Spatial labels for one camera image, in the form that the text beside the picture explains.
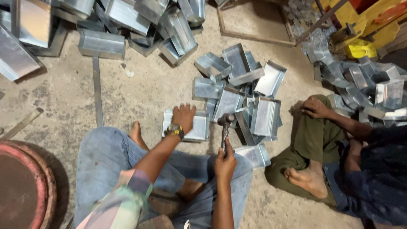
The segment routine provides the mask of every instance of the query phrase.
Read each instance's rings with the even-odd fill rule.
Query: red rim
[[[33,175],[35,179],[35,183],[37,184],[37,208],[35,209],[35,214],[33,221],[31,223],[31,229],[38,229],[42,225],[42,221],[45,214],[45,202],[46,202],[46,184],[44,181],[44,177],[36,165],[36,163],[27,156],[24,152],[17,150],[11,146],[1,144],[0,143],[0,151],[5,151],[18,159],[21,163],[23,163]]]

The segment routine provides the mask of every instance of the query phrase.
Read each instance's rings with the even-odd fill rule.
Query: hammer
[[[230,124],[234,121],[234,115],[233,114],[228,114],[225,113],[222,115],[222,117],[218,118],[218,124],[223,126],[222,129],[222,149],[223,149],[223,154],[226,157],[226,151],[225,151],[225,140],[227,136],[229,135],[229,126]]]

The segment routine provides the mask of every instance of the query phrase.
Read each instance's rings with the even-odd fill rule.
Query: hammer head
[[[223,126],[226,123],[231,123],[234,121],[234,115],[233,114],[228,114],[225,113],[222,115],[222,117],[218,118],[218,124]]]

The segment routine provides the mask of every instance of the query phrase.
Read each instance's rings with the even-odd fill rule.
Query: wristwatch
[[[165,136],[173,136],[173,135],[178,135],[181,140],[184,139],[184,131],[182,127],[178,124],[171,124],[168,126],[167,130],[164,131]]]

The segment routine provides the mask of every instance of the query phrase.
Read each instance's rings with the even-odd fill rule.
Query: dark blue shirt
[[[342,163],[324,165],[337,209],[382,224],[407,225],[407,126],[374,129],[368,143],[361,152],[361,171],[345,173]]]

